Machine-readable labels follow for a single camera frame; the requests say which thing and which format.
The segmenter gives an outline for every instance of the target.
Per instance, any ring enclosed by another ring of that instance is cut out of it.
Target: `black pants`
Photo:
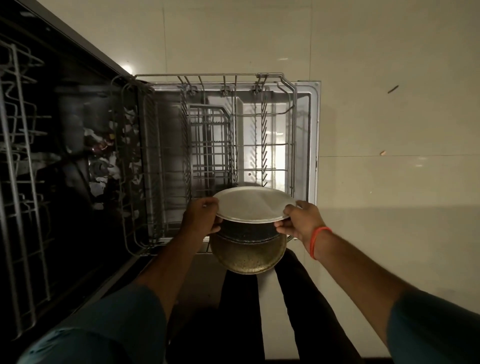
[[[362,363],[327,300],[291,250],[287,249],[275,271],[300,361]],[[228,271],[218,310],[196,317],[172,340],[167,351],[169,363],[193,357],[223,363],[265,360],[257,276]]]

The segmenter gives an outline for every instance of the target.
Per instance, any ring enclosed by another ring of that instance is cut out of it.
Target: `tiled floor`
[[[326,222],[402,278],[480,312],[478,1],[40,1],[133,73],[321,80]],[[298,248],[359,351],[387,355]],[[262,279],[267,357],[296,357],[275,275]]]

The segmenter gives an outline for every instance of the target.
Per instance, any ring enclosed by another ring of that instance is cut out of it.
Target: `sleeve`
[[[387,344],[396,364],[478,363],[480,315],[419,290],[394,305]]]
[[[166,326],[155,294],[130,284],[66,318],[29,348],[19,363],[75,363],[92,352],[99,354],[93,363],[161,363]]]

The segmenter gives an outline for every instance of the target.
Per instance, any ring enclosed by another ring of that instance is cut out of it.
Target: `dishwasher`
[[[35,0],[0,13],[2,346],[14,361],[130,283],[195,198],[259,185],[316,203],[320,82],[132,76]],[[208,237],[199,254],[210,254]]]

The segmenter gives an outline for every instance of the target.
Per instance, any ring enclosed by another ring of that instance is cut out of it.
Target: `hand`
[[[190,202],[183,213],[180,233],[195,234],[203,238],[208,234],[220,231],[218,225],[222,218],[216,216],[218,211],[218,198],[203,197]]]
[[[308,250],[313,231],[326,225],[317,206],[307,201],[297,201],[297,205],[301,208],[287,205],[283,213],[290,216],[290,220],[276,221],[275,227],[279,233],[299,239]]]

